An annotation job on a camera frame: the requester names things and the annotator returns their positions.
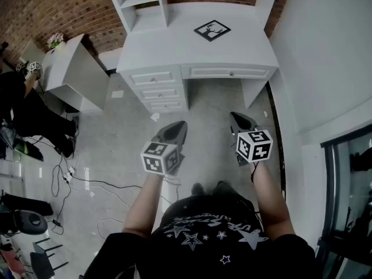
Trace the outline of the black framed deer picture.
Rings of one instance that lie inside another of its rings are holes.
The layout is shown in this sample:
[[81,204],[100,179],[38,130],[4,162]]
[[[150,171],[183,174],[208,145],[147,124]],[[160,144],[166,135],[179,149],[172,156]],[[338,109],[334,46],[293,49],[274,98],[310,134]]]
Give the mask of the black framed deer picture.
[[230,32],[231,29],[217,20],[212,20],[196,29],[194,32],[206,39],[209,42],[216,40],[222,35]]

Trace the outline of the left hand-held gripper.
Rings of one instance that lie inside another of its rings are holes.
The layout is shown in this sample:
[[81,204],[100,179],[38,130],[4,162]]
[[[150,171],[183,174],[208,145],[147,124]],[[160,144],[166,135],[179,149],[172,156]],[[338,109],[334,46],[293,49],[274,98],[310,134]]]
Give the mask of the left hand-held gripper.
[[182,154],[188,126],[177,121],[161,128],[143,146],[140,157],[145,171],[160,176],[176,176],[185,159]]

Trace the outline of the white shelf unit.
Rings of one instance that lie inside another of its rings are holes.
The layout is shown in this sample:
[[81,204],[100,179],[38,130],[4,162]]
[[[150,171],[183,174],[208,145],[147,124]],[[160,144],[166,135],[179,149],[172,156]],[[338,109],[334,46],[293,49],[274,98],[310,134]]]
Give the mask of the white shelf unit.
[[217,19],[238,16],[238,21],[249,20],[264,29],[275,0],[256,0],[255,5],[218,2],[186,2],[168,4],[167,0],[112,0],[127,34],[147,33],[168,28],[179,16],[193,19],[200,16]]

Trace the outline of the long black bag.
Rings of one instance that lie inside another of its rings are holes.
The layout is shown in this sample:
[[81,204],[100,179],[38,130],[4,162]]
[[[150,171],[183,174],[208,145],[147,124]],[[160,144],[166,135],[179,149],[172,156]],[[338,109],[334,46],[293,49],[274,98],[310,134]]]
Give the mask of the long black bag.
[[0,204],[3,204],[11,211],[29,210],[39,213],[42,216],[52,216],[54,214],[51,205],[45,201],[23,198],[11,194],[4,194],[0,197]]

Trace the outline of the white desk with drawers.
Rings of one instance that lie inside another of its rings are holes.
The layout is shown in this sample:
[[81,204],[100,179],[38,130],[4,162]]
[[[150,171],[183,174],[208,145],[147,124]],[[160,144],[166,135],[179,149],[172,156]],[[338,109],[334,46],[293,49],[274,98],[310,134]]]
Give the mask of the white desk with drawers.
[[[222,79],[188,78],[187,70],[191,67],[267,69],[270,72],[265,79],[226,78],[241,82],[245,106],[250,106],[279,64],[264,29],[251,20],[241,23],[238,19],[238,16],[221,16],[205,20],[200,16],[193,19],[191,16],[182,15],[164,30],[131,33],[125,40],[117,71],[143,105],[148,101],[185,99],[188,108],[189,80]],[[231,31],[209,42],[195,33],[194,29],[212,20],[224,24]],[[171,71],[175,82],[136,87],[129,79],[131,74],[160,71]],[[143,100],[138,90],[149,88],[176,88],[179,96]]]

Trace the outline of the person's right forearm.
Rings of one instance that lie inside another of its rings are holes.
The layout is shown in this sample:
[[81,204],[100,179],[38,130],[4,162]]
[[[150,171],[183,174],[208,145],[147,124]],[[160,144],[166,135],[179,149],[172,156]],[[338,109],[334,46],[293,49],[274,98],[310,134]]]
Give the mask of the person's right forearm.
[[250,163],[249,167],[263,229],[267,236],[274,241],[283,235],[295,234],[285,199],[265,162]]

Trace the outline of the green and black bag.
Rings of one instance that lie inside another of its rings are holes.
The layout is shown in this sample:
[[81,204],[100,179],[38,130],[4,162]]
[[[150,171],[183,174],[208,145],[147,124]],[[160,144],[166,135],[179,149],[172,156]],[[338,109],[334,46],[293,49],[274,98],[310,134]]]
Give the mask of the green and black bag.
[[41,151],[28,141],[16,138],[13,143],[13,149],[40,162],[44,161]]

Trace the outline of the white side table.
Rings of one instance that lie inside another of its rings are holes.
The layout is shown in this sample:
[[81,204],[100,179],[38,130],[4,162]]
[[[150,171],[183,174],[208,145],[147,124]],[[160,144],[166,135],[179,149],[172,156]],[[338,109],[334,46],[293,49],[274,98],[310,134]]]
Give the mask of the white side table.
[[80,112],[101,112],[110,78],[81,43],[83,36],[46,53],[40,86]]

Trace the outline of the black round padded seat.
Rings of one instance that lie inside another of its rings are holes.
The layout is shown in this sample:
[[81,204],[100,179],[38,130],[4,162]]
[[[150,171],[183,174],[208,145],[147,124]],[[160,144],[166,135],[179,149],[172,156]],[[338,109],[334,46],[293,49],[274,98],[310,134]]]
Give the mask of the black round padded seat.
[[48,222],[44,216],[30,210],[17,210],[13,212],[15,228],[18,232],[27,235],[41,235],[48,229]]

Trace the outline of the person's right shoe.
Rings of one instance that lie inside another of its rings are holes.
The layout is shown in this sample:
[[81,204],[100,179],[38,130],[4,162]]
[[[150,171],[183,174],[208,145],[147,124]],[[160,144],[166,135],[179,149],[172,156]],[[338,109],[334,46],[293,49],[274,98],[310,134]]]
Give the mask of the person's right shoe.
[[212,195],[223,196],[223,195],[234,195],[235,189],[225,181],[219,181],[212,191]]

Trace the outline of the person's left forearm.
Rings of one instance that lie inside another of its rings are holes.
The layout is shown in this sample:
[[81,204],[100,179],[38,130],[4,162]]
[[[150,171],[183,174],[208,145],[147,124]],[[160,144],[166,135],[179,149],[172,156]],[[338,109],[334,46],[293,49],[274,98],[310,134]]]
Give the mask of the person's left forearm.
[[146,181],[127,213],[123,233],[132,233],[143,238],[151,236],[162,190],[163,177],[148,174]]

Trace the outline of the black metal-leg chair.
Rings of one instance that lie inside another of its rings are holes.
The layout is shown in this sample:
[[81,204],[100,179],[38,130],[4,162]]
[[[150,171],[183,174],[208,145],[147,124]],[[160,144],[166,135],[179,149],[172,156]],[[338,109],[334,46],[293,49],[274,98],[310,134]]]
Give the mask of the black metal-leg chair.
[[31,268],[37,279],[52,279],[55,276],[55,271],[65,267],[69,262],[61,263],[53,267],[50,258],[55,255],[54,250],[62,247],[62,244],[55,245],[49,248],[43,248],[40,244],[50,240],[50,237],[44,238],[37,242],[33,242],[34,252],[30,253]]

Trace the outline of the black framed glass door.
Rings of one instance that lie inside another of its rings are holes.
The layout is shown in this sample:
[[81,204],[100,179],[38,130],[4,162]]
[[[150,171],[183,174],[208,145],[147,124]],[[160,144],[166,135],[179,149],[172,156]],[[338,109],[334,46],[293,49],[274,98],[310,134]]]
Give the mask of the black framed glass door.
[[372,279],[372,124],[321,147],[327,194],[316,259],[322,279]]

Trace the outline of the pink potted flowers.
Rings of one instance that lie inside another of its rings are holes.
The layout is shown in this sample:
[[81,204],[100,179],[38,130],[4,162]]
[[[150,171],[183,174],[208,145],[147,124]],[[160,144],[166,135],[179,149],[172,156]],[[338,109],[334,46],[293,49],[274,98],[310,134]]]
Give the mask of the pink potted flowers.
[[64,48],[66,46],[66,42],[64,41],[64,35],[61,32],[53,34],[47,41],[48,46],[51,49],[54,48]]

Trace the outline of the person's black star-print shirt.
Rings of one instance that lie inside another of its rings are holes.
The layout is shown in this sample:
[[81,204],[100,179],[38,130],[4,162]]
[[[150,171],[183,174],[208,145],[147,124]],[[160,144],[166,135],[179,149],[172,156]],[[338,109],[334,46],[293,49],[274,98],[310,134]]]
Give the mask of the person's black star-print shirt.
[[107,237],[84,279],[321,279],[297,235],[271,240],[250,201],[193,196],[171,205],[148,238]]

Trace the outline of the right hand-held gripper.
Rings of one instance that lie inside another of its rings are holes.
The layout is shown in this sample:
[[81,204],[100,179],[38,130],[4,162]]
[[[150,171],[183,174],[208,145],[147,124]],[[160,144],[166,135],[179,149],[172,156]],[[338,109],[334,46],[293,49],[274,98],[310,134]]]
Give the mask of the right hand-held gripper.
[[231,128],[236,135],[235,154],[239,166],[258,163],[270,158],[273,139],[268,130],[255,130],[254,119],[238,112],[230,112]]

